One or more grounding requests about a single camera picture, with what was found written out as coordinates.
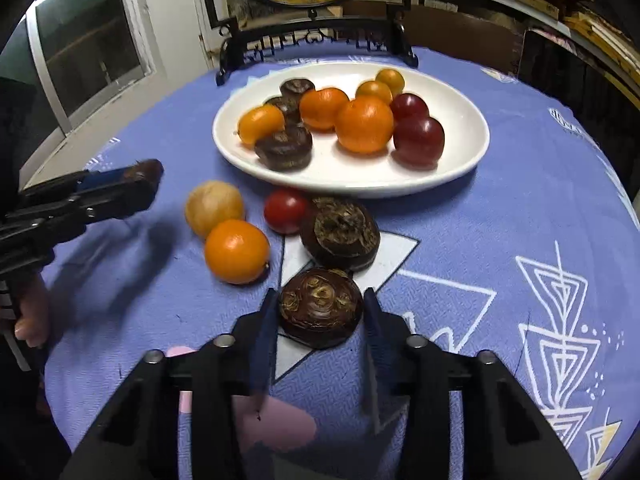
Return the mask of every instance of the red fruit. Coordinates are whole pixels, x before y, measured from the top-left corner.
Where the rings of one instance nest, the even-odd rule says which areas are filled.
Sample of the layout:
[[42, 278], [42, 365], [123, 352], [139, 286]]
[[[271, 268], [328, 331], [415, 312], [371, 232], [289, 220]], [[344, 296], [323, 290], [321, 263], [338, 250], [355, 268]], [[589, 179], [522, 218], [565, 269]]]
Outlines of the red fruit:
[[398, 94], [389, 105], [396, 121], [407, 117], [429, 117], [429, 107], [421, 97], [416, 94]]
[[416, 168], [433, 169], [444, 151], [444, 129], [433, 117], [409, 117], [394, 130], [394, 157]]
[[300, 230], [300, 222], [309, 208], [309, 200], [292, 189], [277, 189], [264, 203], [264, 219], [267, 225], [283, 235]]

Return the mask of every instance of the hand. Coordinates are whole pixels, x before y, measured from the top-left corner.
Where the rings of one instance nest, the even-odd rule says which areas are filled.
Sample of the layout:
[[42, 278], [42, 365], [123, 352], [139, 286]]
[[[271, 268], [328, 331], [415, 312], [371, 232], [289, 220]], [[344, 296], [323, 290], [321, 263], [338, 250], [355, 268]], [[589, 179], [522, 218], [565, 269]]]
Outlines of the hand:
[[22, 317], [15, 324], [15, 338], [30, 347], [43, 345], [49, 338], [49, 296], [40, 273], [15, 291]]

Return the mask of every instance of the table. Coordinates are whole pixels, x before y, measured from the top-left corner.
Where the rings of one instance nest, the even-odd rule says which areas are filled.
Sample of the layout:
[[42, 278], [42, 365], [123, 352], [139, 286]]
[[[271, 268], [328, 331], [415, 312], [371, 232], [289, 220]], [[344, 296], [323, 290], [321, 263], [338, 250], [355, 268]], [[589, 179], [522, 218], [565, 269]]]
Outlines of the table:
[[[477, 170], [456, 181], [367, 202], [383, 232], [384, 258], [356, 280], [374, 286], [385, 310], [443, 348], [496, 351], [585, 478], [595, 479], [640, 420], [640, 224], [570, 110], [508, 76], [415, 50], [422, 72], [479, 107], [491, 144]], [[319, 52], [316, 46], [305, 54]], [[106, 170], [158, 158], [165, 174], [149, 211], [94, 224], [59, 246], [44, 272], [55, 341], [46, 393], [72, 448], [147, 349], [199, 348], [306, 264], [295, 239], [264, 224], [272, 187], [227, 164], [211, 138], [213, 117], [231, 92], [284, 67], [260, 64], [221, 88], [208, 73], [137, 118], [89, 162]], [[268, 234], [272, 266], [264, 282], [227, 285], [204, 264], [182, 210], [188, 192], [207, 179], [238, 186], [248, 221]], [[279, 338], [261, 421], [243, 399], [235, 402], [250, 478], [272, 476], [272, 452], [338, 478], [393, 476], [406, 406], [379, 394], [365, 355], [362, 326], [329, 351]], [[461, 418], [454, 396], [452, 478], [462, 475]], [[181, 420], [185, 446], [188, 415]], [[184, 453], [180, 468], [188, 478]]]

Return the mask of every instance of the dark brown water chestnut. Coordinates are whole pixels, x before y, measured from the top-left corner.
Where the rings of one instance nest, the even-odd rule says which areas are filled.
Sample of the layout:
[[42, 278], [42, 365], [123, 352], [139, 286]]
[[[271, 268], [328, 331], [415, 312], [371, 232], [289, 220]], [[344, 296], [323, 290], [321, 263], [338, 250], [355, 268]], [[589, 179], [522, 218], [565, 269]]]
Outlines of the dark brown water chestnut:
[[330, 269], [365, 269], [380, 246], [378, 226], [364, 206], [331, 197], [312, 200], [300, 238], [316, 262]]
[[294, 276], [280, 295], [280, 325], [292, 337], [324, 349], [346, 341], [362, 316], [362, 295], [338, 269], [309, 269]]
[[287, 124], [298, 124], [300, 122], [300, 110], [298, 110], [297, 99], [279, 95], [267, 99], [264, 104], [273, 105], [278, 108], [284, 115], [284, 120]]
[[296, 101], [300, 101], [303, 93], [315, 89], [316, 85], [309, 79], [287, 79], [280, 85], [280, 93], [284, 97], [293, 97]]
[[274, 171], [300, 170], [311, 162], [313, 137], [304, 126], [287, 124], [282, 132], [258, 139], [255, 153]]

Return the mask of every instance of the oval plate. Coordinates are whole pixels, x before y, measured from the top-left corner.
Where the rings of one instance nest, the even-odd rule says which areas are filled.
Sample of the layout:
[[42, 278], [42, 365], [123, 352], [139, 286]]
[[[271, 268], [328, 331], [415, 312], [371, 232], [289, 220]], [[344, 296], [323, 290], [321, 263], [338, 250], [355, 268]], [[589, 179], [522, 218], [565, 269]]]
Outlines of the oval plate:
[[245, 173], [279, 186], [319, 193], [363, 198], [403, 196], [439, 186], [472, 170], [489, 146], [489, 127], [484, 116], [455, 88], [404, 67], [394, 67], [404, 76], [404, 91], [422, 97], [445, 131], [444, 152], [435, 170], [416, 171], [400, 166], [390, 156], [393, 140], [389, 141], [386, 155], [362, 157], [340, 149], [335, 134], [314, 134], [311, 163], [303, 170], [280, 173], [265, 167], [236, 134], [240, 117], [279, 95], [284, 80], [307, 78], [318, 89], [335, 86], [353, 98], [360, 83], [374, 79], [380, 69], [389, 67], [367, 62], [320, 62], [271, 73], [224, 103], [213, 121], [213, 140], [226, 160]]

